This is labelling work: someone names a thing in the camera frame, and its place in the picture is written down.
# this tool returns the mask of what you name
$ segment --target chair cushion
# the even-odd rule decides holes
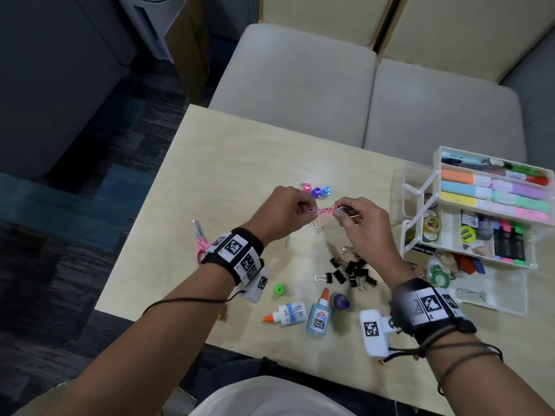
[[[439,146],[525,162],[516,93],[481,79],[382,60],[364,148],[431,165]]]
[[[210,109],[362,147],[376,54],[287,27],[247,27]]]

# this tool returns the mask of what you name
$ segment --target floor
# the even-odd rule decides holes
[[[201,105],[216,84],[212,76]],[[0,416],[77,377],[130,326],[94,305],[187,106],[172,64],[139,55],[48,175],[0,174]],[[23,193],[25,207],[10,207],[14,192]],[[213,367],[244,357],[206,345],[181,385],[195,396]],[[372,414],[415,413],[326,385],[368,402]]]

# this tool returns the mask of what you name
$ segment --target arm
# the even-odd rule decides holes
[[[314,199],[277,187],[243,227],[266,246],[316,218]],[[219,265],[201,265],[166,298],[226,299],[235,287]],[[146,415],[160,410],[199,354],[223,304],[170,302],[153,307],[81,374],[48,416]]]
[[[380,274],[391,290],[416,277],[397,252],[387,211],[365,198],[345,197],[336,203],[353,208],[360,216],[351,218],[344,212],[334,214],[358,255]],[[475,335],[455,332],[444,336],[434,346],[478,341]],[[426,359],[439,379],[455,361],[476,351],[475,347],[430,350]],[[496,356],[479,356],[462,363],[445,380],[443,392],[454,413],[460,416],[555,415],[553,409]]]

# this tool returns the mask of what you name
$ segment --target table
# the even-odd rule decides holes
[[[331,186],[328,206],[342,196],[365,196],[388,209],[392,174],[406,161],[309,135],[189,106],[156,180],[96,305],[99,311],[137,320],[197,267],[191,221],[198,219],[209,242],[244,223],[276,185]],[[267,356],[283,366],[359,388],[440,414],[452,414],[424,361],[397,358],[380,367],[367,356],[358,312],[389,312],[388,289],[376,274],[376,289],[360,292],[334,280],[331,292],[346,293],[353,307],[335,312],[323,339],[305,335],[305,325],[262,324],[278,305],[317,301],[325,282],[316,274],[332,270],[329,258],[349,245],[331,218],[316,233],[312,225],[264,252],[271,278],[258,304],[236,298],[226,322],[217,321],[207,343],[248,356]],[[528,281],[530,314],[523,318],[463,304],[483,341],[503,350],[506,362],[554,406],[555,282],[550,268],[553,242],[538,246],[541,269]],[[287,294],[275,297],[276,283]],[[392,335],[392,346],[414,345],[406,335]]]

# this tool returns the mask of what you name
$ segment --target dark pants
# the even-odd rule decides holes
[[[239,361],[226,362],[215,367],[208,376],[206,384],[200,390],[197,397],[197,406],[213,392],[225,387],[226,385],[264,375],[282,378],[297,384],[306,385],[307,387],[310,387],[329,397],[357,416],[408,416],[416,414],[411,406],[407,406],[402,403],[396,404],[392,400],[378,395],[283,368],[276,362],[266,358],[242,359]],[[422,414],[431,413],[420,411],[419,415]]]

